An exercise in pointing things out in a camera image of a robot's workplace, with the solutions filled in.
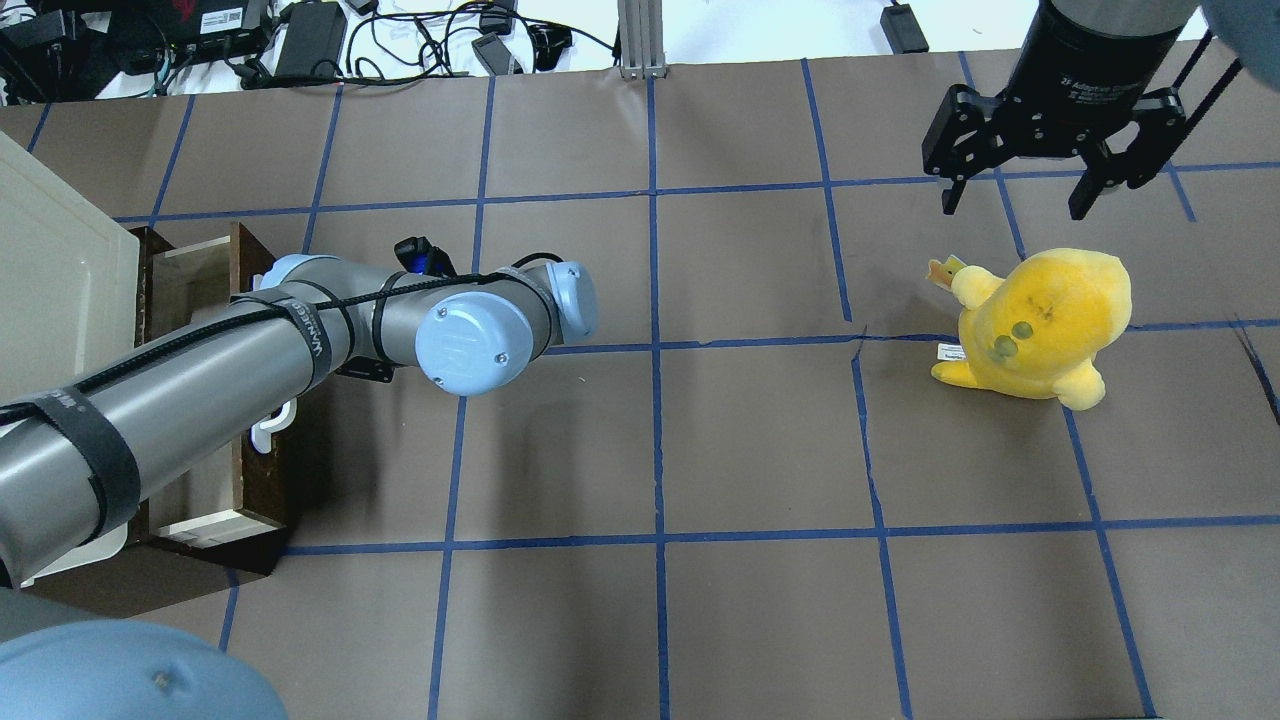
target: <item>plush toy foot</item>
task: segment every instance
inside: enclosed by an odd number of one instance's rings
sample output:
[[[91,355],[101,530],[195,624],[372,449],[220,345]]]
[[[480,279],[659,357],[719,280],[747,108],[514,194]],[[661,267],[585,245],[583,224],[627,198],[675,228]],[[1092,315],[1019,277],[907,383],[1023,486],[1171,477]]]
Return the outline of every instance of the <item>plush toy foot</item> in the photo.
[[[980,387],[978,379],[973,377],[968,360],[946,360],[933,366],[933,379],[942,380],[956,387]]]

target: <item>plush toy arm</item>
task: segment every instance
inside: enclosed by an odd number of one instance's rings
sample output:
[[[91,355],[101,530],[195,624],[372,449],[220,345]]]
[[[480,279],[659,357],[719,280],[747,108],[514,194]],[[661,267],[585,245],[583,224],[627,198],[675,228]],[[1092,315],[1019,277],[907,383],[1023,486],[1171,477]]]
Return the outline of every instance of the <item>plush toy arm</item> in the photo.
[[[1071,410],[1088,410],[1101,402],[1106,393],[1107,386],[1092,360],[1080,363],[1053,383],[1053,395]]]
[[[969,310],[977,310],[1005,282],[978,265],[966,265],[951,281],[951,292]]]

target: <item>barcode sticker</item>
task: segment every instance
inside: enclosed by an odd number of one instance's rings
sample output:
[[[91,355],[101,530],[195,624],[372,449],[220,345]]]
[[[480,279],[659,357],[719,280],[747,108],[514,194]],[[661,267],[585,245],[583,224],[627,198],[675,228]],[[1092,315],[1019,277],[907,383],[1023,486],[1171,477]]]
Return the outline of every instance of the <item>barcode sticker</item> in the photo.
[[[950,342],[938,343],[938,360],[964,360],[964,347]]]
[[[230,10],[214,10],[200,15],[200,35],[221,32],[224,29],[239,29],[241,19],[244,18],[243,8]]]

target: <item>stuffed animal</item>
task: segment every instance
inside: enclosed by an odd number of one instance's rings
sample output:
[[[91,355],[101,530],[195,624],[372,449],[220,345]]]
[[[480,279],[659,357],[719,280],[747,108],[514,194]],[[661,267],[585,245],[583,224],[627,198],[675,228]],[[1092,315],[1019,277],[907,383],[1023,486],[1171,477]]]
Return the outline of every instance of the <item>stuffed animal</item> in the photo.
[[[1133,313],[1119,258],[1046,250],[1001,279],[951,256],[931,260],[928,278],[964,305],[965,359],[938,363],[934,378],[1016,397],[1057,397],[1071,410],[1102,400],[1106,386],[1093,357],[1120,337]]]

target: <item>red logo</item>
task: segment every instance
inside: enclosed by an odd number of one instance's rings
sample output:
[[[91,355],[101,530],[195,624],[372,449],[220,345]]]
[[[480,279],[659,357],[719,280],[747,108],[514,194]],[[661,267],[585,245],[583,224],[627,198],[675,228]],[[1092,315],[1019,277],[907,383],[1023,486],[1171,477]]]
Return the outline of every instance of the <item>red logo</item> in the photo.
[[[191,19],[191,14],[196,12],[196,0],[169,0],[173,3],[173,9],[182,13],[182,22]]]

